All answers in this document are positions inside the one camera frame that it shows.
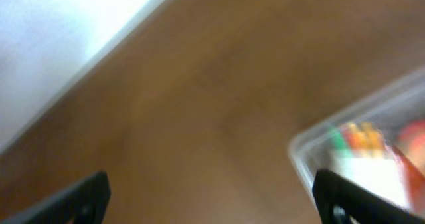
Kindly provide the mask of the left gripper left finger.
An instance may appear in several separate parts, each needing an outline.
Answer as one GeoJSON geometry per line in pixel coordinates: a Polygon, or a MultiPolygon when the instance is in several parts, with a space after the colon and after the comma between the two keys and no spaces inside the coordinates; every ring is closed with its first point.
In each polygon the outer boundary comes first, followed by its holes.
{"type": "Polygon", "coordinates": [[[2,224],[101,224],[111,197],[108,175],[93,175],[1,221],[2,224]]]}

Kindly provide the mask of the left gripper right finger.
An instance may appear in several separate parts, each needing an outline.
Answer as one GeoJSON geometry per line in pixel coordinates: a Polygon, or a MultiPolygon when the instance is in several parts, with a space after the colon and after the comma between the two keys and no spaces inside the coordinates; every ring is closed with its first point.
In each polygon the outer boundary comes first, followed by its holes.
{"type": "Polygon", "coordinates": [[[420,217],[396,207],[338,174],[317,171],[312,188],[322,223],[424,224],[420,217]]]}

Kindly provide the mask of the clear case of coloured bits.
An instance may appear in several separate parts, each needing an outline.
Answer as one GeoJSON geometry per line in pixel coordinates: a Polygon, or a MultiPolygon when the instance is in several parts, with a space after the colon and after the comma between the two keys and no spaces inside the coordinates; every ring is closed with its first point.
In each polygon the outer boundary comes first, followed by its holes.
{"type": "Polygon", "coordinates": [[[330,170],[372,194],[410,209],[402,167],[370,122],[348,122],[329,129],[330,170]]]}

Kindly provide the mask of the clear plastic container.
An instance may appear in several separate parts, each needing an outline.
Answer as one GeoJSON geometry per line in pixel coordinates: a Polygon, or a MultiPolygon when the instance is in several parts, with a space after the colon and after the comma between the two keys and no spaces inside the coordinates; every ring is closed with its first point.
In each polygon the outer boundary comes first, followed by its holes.
{"type": "MultiPolygon", "coordinates": [[[[290,143],[289,156],[307,194],[312,196],[317,171],[331,165],[330,127],[370,122],[383,133],[387,144],[394,144],[403,125],[422,117],[424,70],[418,70],[298,134],[290,143]]],[[[407,178],[404,180],[408,192],[407,178]]],[[[405,210],[412,211],[414,203],[409,200],[411,207],[405,210]]]]}

